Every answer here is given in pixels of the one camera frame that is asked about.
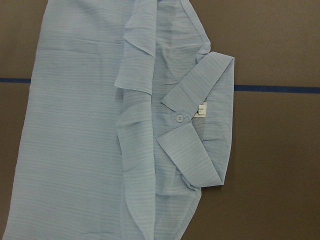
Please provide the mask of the light blue button shirt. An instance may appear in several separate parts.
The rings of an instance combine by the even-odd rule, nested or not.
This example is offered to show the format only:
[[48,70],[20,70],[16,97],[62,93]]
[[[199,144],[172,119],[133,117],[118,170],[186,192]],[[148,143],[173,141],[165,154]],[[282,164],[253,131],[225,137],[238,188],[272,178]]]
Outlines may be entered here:
[[232,56],[188,0],[50,0],[5,240],[179,240],[221,186]]

